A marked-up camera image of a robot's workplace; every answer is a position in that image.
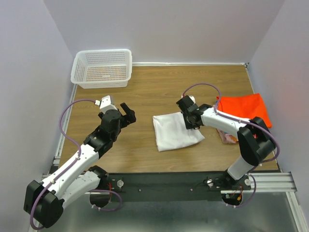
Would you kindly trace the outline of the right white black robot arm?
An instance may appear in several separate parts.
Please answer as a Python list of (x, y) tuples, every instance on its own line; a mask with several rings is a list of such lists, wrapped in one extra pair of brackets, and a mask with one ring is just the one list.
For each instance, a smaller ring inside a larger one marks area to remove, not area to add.
[(264, 162), (271, 152), (279, 150), (278, 143), (260, 117), (245, 119), (223, 113), (216, 106), (198, 106), (187, 95), (176, 104), (188, 130), (210, 126), (236, 137), (239, 142), (240, 156), (221, 177), (211, 177), (208, 180), (210, 186), (234, 189), (245, 174)]

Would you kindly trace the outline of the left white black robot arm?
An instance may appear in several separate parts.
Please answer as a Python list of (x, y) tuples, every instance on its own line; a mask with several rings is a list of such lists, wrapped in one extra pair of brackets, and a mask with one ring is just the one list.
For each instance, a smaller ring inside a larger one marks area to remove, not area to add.
[(111, 211), (122, 206), (123, 199), (112, 190), (108, 173), (91, 164), (112, 148), (123, 128), (136, 122), (135, 112), (124, 102), (120, 104), (124, 114), (106, 99), (94, 101), (94, 104), (100, 108), (100, 125), (82, 145), (77, 145), (77, 152), (57, 171), (41, 182), (33, 180), (26, 188), (24, 211), (29, 213), (34, 230), (53, 226), (65, 208), (86, 192), (107, 192), (117, 197), (119, 204)]

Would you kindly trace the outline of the white t shirt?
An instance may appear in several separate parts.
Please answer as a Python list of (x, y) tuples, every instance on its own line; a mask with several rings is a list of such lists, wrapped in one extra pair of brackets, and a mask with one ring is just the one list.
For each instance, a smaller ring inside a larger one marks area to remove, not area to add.
[(180, 112), (153, 116), (153, 125), (159, 152), (189, 147), (205, 139), (200, 131), (186, 128)]

